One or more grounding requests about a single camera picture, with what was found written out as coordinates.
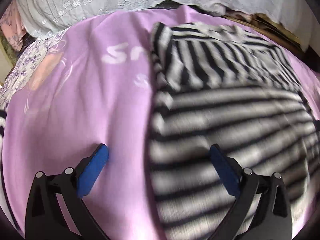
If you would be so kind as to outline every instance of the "embroidered flower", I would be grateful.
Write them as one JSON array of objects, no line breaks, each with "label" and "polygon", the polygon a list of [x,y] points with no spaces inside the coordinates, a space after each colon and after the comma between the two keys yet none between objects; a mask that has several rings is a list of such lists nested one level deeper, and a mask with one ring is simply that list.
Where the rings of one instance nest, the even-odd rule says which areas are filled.
[{"label": "embroidered flower", "polygon": [[66,9],[70,5],[71,5],[71,2],[70,1],[66,1],[64,4],[62,4],[62,7]]},{"label": "embroidered flower", "polygon": [[88,4],[89,2],[92,2],[92,0],[83,0],[83,1],[82,1],[82,3],[83,3],[84,5]]},{"label": "embroidered flower", "polygon": [[76,0],[76,1],[73,1],[72,3],[72,7],[73,8],[76,8],[77,6],[81,5],[80,1],[79,0]]}]

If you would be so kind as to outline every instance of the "blue gripper pad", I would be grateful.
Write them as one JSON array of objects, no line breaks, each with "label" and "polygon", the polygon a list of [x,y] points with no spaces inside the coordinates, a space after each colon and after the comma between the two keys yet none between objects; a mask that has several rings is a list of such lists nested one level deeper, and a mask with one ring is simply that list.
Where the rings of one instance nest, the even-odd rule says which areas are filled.
[{"label": "blue gripper pad", "polygon": [[240,196],[240,178],[229,164],[227,157],[215,146],[210,147],[209,154],[211,163],[216,169],[228,194],[238,198]]},{"label": "blue gripper pad", "polygon": [[109,159],[109,150],[106,145],[101,145],[89,164],[84,168],[77,180],[77,196],[83,198],[88,195],[96,182],[100,172]]}]

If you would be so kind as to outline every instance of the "silver screw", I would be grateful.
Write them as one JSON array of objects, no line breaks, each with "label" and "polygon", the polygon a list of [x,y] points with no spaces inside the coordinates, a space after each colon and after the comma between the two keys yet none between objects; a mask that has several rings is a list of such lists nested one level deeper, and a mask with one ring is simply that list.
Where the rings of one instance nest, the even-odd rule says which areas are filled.
[{"label": "silver screw", "polygon": [[281,179],[281,174],[280,173],[278,173],[278,172],[275,172],[275,177],[277,178],[277,179]]},{"label": "silver screw", "polygon": [[73,168],[66,168],[65,171],[64,171],[64,173],[65,173],[65,174],[68,174],[68,175],[71,174],[71,173],[73,173]]},{"label": "silver screw", "polygon": [[250,168],[244,168],[243,171],[247,175],[251,175],[252,174],[252,170]]},{"label": "silver screw", "polygon": [[43,175],[43,172],[42,172],[42,171],[38,171],[38,172],[36,173],[36,177],[37,177],[37,178],[41,178],[42,175]]}]

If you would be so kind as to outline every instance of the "purple fabric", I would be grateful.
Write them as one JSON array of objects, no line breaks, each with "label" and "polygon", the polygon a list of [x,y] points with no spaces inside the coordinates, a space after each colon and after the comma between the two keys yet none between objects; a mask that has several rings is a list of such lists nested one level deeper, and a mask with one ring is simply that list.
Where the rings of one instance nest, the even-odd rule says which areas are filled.
[{"label": "purple fabric", "polygon": [[[239,25],[187,6],[119,11],[78,23],[51,49],[43,60],[48,62],[8,107],[3,173],[21,228],[36,172],[61,173],[105,143],[110,159],[84,198],[89,211],[111,239],[163,239],[152,216],[144,169],[152,96],[149,32],[155,22],[175,26],[198,21]],[[305,67],[292,56],[290,60],[298,75],[304,75]],[[70,219],[68,225],[76,232]]]}]

